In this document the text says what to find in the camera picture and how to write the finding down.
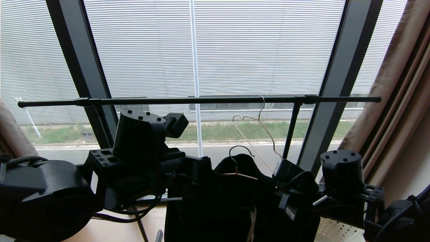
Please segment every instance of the robotic arm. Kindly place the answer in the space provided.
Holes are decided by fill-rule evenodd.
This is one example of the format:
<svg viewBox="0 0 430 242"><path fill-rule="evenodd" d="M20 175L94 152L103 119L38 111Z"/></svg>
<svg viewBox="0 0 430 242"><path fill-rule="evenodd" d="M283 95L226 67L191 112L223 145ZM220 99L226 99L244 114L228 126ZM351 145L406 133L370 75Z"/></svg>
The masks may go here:
<svg viewBox="0 0 430 242"><path fill-rule="evenodd" d="M3 154L0 234L26 241L61 241L80 231L91 218L121 223L139 220L160 201L166 188L175 183L192 188L199 182L201 159L165 144L166 137L180 137L187 125L183 114L159 117L128 110L120 115L114 147L91 150L83 165L41 157L10 160ZM273 174L279 212L292 221L300 211L317 211L322 217L363 228L365 238L376 242L392 241L405 233L411 238L417 234L409 233L428 227L429 188L385 210L384 190L363 182L358 153L325 152L321 161L321 184L287 160ZM96 193L89 186L93 172L98 176ZM149 208L124 211L149 194L155 195ZM97 213L103 209L140 215L127 220Z"/></svg>

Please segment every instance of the grass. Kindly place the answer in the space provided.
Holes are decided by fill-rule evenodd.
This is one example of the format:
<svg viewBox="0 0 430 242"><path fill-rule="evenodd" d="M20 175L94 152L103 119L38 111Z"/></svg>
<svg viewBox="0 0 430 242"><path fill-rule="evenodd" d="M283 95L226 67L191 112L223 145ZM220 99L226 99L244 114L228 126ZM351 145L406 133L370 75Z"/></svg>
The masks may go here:
<svg viewBox="0 0 430 242"><path fill-rule="evenodd" d="M351 128L354 121L341 121L333 136L334 139L342 139ZM274 139L285 139L289 122L274 121L265 122L266 128ZM303 139L308 128L308 121L297 121L293 139ZM246 138L250 140L269 139L265 132L255 121L239 121L238 126ZM82 126L60 126L60 127L39 127L41 139L37 137L33 127L23 127L24 133L33 144L54 144L54 143L82 143ZM204 123L202 124L203 140L243 140L243 137L231 123ZM167 141L196 141L196 125L190 124L185 129L179 139L167 138Z"/></svg>

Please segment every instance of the curtain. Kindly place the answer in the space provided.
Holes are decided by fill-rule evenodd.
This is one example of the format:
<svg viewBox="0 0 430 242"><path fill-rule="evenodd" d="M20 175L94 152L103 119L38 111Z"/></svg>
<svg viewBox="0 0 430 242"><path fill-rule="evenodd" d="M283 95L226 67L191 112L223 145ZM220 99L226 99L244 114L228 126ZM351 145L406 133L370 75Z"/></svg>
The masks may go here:
<svg viewBox="0 0 430 242"><path fill-rule="evenodd" d="M16 123L12 113L0 99L0 154L7 153L11 158L38 155L36 149Z"/></svg>
<svg viewBox="0 0 430 242"><path fill-rule="evenodd" d="M430 103L430 1L409 0L367 103L339 149L363 155L366 183L379 185Z"/></svg>

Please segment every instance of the light wood surface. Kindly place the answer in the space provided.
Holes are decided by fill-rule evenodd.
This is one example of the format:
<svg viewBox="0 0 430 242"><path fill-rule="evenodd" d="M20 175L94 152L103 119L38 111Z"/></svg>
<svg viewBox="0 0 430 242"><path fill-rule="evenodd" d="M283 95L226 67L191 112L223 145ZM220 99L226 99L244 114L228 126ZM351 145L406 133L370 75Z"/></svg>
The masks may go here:
<svg viewBox="0 0 430 242"><path fill-rule="evenodd" d="M105 214L121 218L134 218L134 215L115 214L103 211ZM148 240L155 241L158 230L163 230L166 218L166 207L156 206L142 219ZM137 222L134 223L114 223L103 220L91 219L88 224L77 234L65 240L65 242L142 242L143 238Z"/></svg>

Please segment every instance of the black garment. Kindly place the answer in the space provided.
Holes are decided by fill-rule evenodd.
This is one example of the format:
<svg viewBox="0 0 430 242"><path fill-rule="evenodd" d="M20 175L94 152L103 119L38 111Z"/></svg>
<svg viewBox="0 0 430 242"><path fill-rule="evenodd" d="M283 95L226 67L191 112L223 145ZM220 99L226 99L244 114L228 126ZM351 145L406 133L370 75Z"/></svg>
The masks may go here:
<svg viewBox="0 0 430 242"><path fill-rule="evenodd" d="M258 180L219 175L234 173L235 164L230 157L214 170L210 159L204 158L203 164L199 164L197 189L169 188L169 197L182 196L184 200L168 202L165 241L246 242L254 207L254 242L313 241L319 216L309 214L289 221L278 208L280 198L274 193L274 180L259 171L251 156L240 154L233 158L239 173Z"/></svg>

